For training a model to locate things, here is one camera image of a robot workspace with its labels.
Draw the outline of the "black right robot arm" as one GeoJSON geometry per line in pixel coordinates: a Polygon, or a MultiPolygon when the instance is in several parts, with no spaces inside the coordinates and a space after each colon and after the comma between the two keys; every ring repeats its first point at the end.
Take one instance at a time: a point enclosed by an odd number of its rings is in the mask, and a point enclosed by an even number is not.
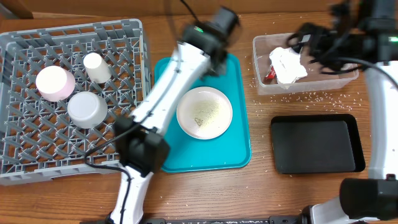
{"type": "Polygon", "coordinates": [[[310,205],[299,223],[366,223],[397,218],[397,26],[394,0],[332,6],[333,27],[302,25],[287,39],[296,52],[308,47],[321,72],[338,75],[353,64],[366,78],[371,104],[372,154],[365,179],[345,179],[336,198],[310,205]]]}

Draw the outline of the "large white plate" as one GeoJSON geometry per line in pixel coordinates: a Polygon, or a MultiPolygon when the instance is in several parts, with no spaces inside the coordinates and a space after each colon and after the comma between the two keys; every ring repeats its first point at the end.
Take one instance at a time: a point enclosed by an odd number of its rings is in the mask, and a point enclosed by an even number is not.
{"type": "Polygon", "coordinates": [[[189,136],[209,140],[222,135],[233,119],[233,107],[221,91],[201,86],[189,90],[176,110],[177,122],[189,136]]]}

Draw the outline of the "grey-green bowl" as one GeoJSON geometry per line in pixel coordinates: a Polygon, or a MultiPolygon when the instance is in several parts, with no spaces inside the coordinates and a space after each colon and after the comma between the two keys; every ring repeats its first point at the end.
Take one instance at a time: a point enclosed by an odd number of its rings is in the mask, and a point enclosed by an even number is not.
{"type": "Polygon", "coordinates": [[[105,120],[108,113],[108,105],[104,98],[92,92],[83,91],[70,99],[67,105],[67,112],[75,126],[90,129],[105,120]]]}

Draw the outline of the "small white plate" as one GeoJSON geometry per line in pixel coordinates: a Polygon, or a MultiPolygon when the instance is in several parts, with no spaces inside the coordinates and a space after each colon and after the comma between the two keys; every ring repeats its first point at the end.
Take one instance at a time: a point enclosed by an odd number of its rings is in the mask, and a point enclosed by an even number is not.
{"type": "Polygon", "coordinates": [[[45,100],[56,102],[72,94],[75,89],[75,77],[68,70],[52,65],[38,73],[35,85],[45,100]]]}

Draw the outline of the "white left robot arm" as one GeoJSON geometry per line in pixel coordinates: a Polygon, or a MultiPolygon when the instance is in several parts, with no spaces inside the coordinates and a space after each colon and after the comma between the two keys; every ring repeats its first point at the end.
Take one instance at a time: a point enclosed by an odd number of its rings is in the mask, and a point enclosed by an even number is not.
{"type": "Polygon", "coordinates": [[[121,173],[116,206],[105,223],[139,223],[149,182],[168,157],[170,146],[164,139],[181,97],[195,81],[215,74],[227,58],[231,34],[239,25],[238,15],[221,7],[211,21],[195,21],[186,26],[169,64],[144,101],[129,116],[118,116],[114,137],[85,153],[114,144],[119,163],[114,166],[85,164],[95,169],[121,173]]]}

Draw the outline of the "white napkin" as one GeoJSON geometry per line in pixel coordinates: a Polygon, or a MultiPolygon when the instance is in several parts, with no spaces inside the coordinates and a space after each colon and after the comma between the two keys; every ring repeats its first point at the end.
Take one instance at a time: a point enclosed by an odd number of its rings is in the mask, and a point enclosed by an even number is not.
{"type": "Polygon", "coordinates": [[[284,89],[308,75],[306,68],[300,63],[300,54],[292,48],[277,47],[269,54],[269,58],[277,82],[284,89]]]}

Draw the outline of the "red snack wrapper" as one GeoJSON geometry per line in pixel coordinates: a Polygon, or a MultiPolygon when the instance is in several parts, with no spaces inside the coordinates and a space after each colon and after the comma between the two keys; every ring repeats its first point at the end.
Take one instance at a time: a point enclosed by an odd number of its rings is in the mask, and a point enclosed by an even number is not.
{"type": "Polygon", "coordinates": [[[275,77],[276,77],[276,72],[275,72],[275,70],[274,70],[274,66],[271,65],[271,66],[269,67],[269,69],[268,69],[268,71],[267,71],[265,77],[264,77],[264,80],[265,80],[265,81],[273,80],[275,77]]]}

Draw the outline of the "white paper cup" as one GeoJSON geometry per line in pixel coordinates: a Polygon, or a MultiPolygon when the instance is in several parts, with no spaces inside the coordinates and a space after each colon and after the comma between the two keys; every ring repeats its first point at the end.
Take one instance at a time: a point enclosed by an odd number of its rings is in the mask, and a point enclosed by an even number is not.
{"type": "Polygon", "coordinates": [[[83,58],[83,65],[90,80],[95,83],[105,83],[111,78],[108,64],[100,54],[87,54],[83,58]]]}

